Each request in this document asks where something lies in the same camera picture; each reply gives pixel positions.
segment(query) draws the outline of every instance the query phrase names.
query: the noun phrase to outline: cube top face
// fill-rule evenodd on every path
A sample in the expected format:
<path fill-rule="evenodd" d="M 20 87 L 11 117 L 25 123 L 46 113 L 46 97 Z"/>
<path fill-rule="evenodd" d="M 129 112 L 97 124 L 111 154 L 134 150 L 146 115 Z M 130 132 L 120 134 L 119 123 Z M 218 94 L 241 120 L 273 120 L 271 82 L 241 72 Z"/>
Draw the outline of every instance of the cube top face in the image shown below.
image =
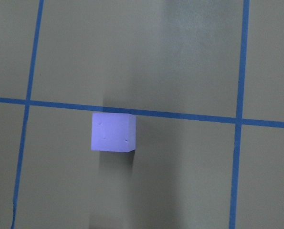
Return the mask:
<path fill-rule="evenodd" d="M 91 149 L 130 152 L 136 148 L 136 117 L 132 114 L 93 113 Z"/>

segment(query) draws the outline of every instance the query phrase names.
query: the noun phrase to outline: horizontal blue line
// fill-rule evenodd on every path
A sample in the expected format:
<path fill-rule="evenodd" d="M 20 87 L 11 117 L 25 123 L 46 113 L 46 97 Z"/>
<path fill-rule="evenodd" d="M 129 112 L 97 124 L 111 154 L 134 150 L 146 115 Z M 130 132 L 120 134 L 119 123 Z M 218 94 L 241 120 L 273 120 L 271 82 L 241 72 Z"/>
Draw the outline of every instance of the horizontal blue line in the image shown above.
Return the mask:
<path fill-rule="evenodd" d="M 267 121 L 267 120 L 257 120 L 257 119 L 242 119 L 243 125 L 256 125 L 256 126 L 267 126 L 267 127 L 277 127 L 284 128 L 284 122 L 278 121 Z"/>
<path fill-rule="evenodd" d="M 232 118 L 232 117 L 220 117 L 220 116 L 199 115 L 199 114 L 183 114 L 183 113 L 162 112 L 162 111 L 137 110 L 137 109 L 116 108 L 116 107 L 107 107 L 107 106 L 65 104 L 65 103 L 35 101 L 35 100 L 31 100 L 30 105 L 65 108 L 65 109 L 75 109 L 75 110 L 86 110 L 86 111 L 110 112 L 110 113 L 128 113 L 128 114 L 133 114 L 133 115 L 145 115 L 145 116 L 154 116 L 154 117 L 187 119 L 187 120 L 218 122 L 218 123 L 234 124 L 235 121 L 236 121 L 236 119 Z"/>
<path fill-rule="evenodd" d="M 0 103 L 26 104 L 26 100 L 0 98 Z M 148 110 L 137 110 L 137 109 L 127 109 L 127 108 L 106 107 L 106 106 L 92 106 L 92 105 L 81 105 L 81 104 L 66 104 L 66 103 L 55 103 L 55 102 L 45 102 L 45 101 L 35 101 L 35 100 L 31 100 L 29 104 L 33 106 L 55 107 L 55 108 L 84 110 L 84 111 L 129 113 L 133 115 L 187 119 L 187 120 L 196 120 L 196 121 L 208 121 L 208 122 L 230 123 L 230 124 L 236 123 L 236 118 L 232 117 L 184 114 L 184 113 L 173 113 L 173 112 L 162 112 L 162 111 L 148 111 Z M 242 124 L 284 128 L 284 122 L 247 119 L 247 118 L 242 119 Z"/>
<path fill-rule="evenodd" d="M 26 101 L 24 99 L 0 98 L 0 103 L 25 105 Z"/>

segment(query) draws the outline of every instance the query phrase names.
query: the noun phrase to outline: purple block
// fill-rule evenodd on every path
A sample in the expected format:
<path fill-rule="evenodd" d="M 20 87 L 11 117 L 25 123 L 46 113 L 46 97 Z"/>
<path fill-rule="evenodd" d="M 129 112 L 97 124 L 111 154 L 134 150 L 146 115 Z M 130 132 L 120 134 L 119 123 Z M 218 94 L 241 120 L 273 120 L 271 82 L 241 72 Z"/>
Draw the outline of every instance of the purple block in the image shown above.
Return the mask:
<path fill-rule="evenodd" d="M 132 114 L 93 113 L 91 149 L 109 152 L 135 150 L 136 122 Z"/>

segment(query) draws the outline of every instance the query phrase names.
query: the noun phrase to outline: cube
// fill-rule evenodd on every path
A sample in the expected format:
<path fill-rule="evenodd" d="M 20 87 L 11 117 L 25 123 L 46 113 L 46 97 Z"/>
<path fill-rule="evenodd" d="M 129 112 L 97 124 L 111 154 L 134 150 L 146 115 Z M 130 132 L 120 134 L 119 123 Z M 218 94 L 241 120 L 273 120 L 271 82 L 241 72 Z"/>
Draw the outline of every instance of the cube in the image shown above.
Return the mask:
<path fill-rule="evenodd" d="M 135 150 L 136 120 L 132 114 L 93 113 L 91 150 L 109 152 Z"/>

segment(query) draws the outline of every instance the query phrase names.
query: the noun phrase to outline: gray surface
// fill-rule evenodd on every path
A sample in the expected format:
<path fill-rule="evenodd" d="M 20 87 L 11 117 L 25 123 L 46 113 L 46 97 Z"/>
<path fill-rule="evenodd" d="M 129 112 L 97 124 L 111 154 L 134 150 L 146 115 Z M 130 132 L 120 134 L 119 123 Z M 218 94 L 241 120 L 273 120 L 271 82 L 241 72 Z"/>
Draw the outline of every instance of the gray surface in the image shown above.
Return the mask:
<path fill-rule="evenodd" d="M 243 126 L 236 229 L 284 229 L 284 129 Z"/>
<path fill-rule="evenodd" d="M 32 99 L 235 116 L 241 20 L 241 0 L 47 1 Z"/>
<path fill-rule="evenodd" d="M 17 228 L 227 228 L 233 125 L 139 116 L 131 169 L 90 151 L 91 117 L 31 108 Z"/>
<path fill-rule="evenodd" d="M 38 1 L 0 0 L 0 97 L 24 99 Z"/>
<path fill-rule="evenodd" d="M 0 229 L 10 228 L 24 107 L 0 104 Z"/>
<path fill-rule="evenodd" d="M 243 116 L 284 121 L 284 0 L 251 1 Z"/>

